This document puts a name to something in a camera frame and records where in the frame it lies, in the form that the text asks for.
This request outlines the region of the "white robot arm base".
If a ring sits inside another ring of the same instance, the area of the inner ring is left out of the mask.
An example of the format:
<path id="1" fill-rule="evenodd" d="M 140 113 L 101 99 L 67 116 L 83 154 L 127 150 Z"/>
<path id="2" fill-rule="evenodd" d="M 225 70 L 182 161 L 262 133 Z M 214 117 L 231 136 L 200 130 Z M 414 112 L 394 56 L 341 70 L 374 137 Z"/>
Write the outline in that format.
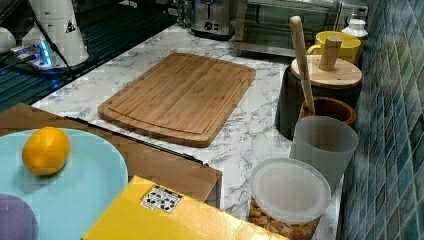
<path id="1" fill-rule="evenodd" d="M 20 46 L 19 60 L 42 71 L 74 70 L 90 57 L 75 18 L 72 0 L 28 0 L 34 26 Z"/>

